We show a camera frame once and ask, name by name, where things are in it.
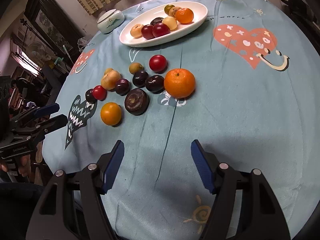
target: yellow fruit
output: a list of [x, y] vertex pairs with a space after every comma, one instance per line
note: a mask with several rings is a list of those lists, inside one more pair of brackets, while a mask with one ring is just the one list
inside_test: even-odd
[[173, 31], [174, 29], [177, 28], [178, 23], [174, 17], [168, 16], [162, 20], [162, 23], [167, 25], [170, 29], [170, 31]]
[[129, 66], [129, 72], [133, 75], [138, 70], [143, 70], [143, 66], [138, 62], [133, 62]]
[[130, 34], [134, 38], [140, 38], [142, 37], [141, 29], [143, 27], [143, 24], [136, 24], [135, 26], [132, 27]]
[[177, 12], [179, 9], [181, 9], [181, 7], [179, 7], [179, 6], [172, 7], [172, 8], [170, 9], [170, 11], [169, 11], [169, 16], [175, 18], [175, 17], [176, 17], [176, 12]]
[[101, 79], [101, 85], [105, 90], [111, 90], [116, 87], [116, 82], [121, 78], [121, 75], [116, 70], [110, 70]]
[[107, 75], [108, 72], [110, 72], [111, 70], [113, 70], [113, 68], [111, 68], [111, 67], [107, 68], [107, 69], [104, 71], [104, 74], [103, 74], [103, 75]]
[[100, 112], [101, 120], [106, 125], [116, 125], [121, 120], [121, 108], [117, 103], [106, 103]]

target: tangerine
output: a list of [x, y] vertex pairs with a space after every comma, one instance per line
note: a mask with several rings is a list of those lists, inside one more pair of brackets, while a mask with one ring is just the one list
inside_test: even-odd
[[165, 75], [164, 89], [174, 98], [186, 98], [195, 88], [195, 76], [187, 69], [175, 68]]
[[117, 103], [106, 103], [100, 112], [101, 120], [106, 125], [116, 125], [121, 120], [121, 108]]
[[194, 15], [193, 15], [193, 11], [191, 9], [181, 8], [181, 9], [177, 10], [175, 17], [178, 22], [180, 22], [182, 24], [187, 24], [187, 23], [192, 22]]

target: light blue tablecloth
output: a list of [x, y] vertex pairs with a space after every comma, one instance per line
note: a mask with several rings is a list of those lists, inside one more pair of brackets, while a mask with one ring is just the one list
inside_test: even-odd
[[[266, 0], [191, 0], [209, 10], [206, 21], [191, 34], [143, 49], [119, 42], [129, 21], [175, 1], [183, 0], [153, 0], [129, 8], [120, 27], [95, 35], [77, 62], [80, 72], [68, 76], [58, 96], [57, 114], [68, 115], [70, 126], [47, 136], [46, 162], [53, 172], [79, 171], [122, 140], [124, 159], [112, 190], [102, 197], [116, 232], [131, 240], [198, 239], [203, 219], [194, 211], [199, 206], [195, 213], [208, 211], [214, 200], [191, 157], [190, 144], [199, 139], [206, 151], [214, 150], [235, 169], [262, 170], [295, 236], [320, 198], [319, 55], [301, 30]], [[215, 38], [214, 28], [222, 32]], [[236, 46], [247, 49], [235, 53]], [[270, 54], [263, 53], [265, 48]], [[273, 65], [281, 65], [287, 55], [289, 66], [274, 70], [256, 57], [258, 53]], [[85, 92], [100, 84], [106, 68], [131, 80], [128, 66], [140, 62], [152, 75], [148, 61], [155, 54], [167, 58], [167, 71], [181, 67], [194, 74], [196, 92], [190, 98], [176, 102], [167, 93], [155, 95], [144, 88], [150, 105], [141, 116], [126, 112], [125, 97], [115, 92], [95, 105], [85, 102]], [[107, 102], [124, 109], [118, 127], [100, 119]], [[240, 197], [231, 234], [236, 231]]]

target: picture frame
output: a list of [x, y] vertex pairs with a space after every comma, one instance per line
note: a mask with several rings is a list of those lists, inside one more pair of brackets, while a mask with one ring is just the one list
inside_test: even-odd
[[76, 62], [80, 55], [77, 43], [82, 34], [55, 0], [28, 0], [24, 15], [58, 57], [73, 65], [63, 49], [65, 45], [72, 61]]

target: metal screw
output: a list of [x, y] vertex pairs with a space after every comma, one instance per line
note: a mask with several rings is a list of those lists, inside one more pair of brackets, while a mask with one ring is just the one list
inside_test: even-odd
[[259, 175], [261, 175], [261, 171], [259, 169], [254, 169], [253, 174], [259, 176]]
[[226, 170], [227, 168], [229, 168], [229, 165], [226, 164], [226, 163], [220, 163], [220, 164], [219, 164], [219, 167], [220, 167], [220, 169], [222, 169], [222, 170]]
[[89, 169], [90, 171], [93, 171], [93, 170], [95, 170], [96, 168], [97, 168], [97, 165], [96, 165], [95, 163], [91, 163], [91, 164], [88, 165], [88, 169]]
[[63, 170], [57, 170], [55, 173], [57, 177], [60, 177], [62, 174], [63, 174]]

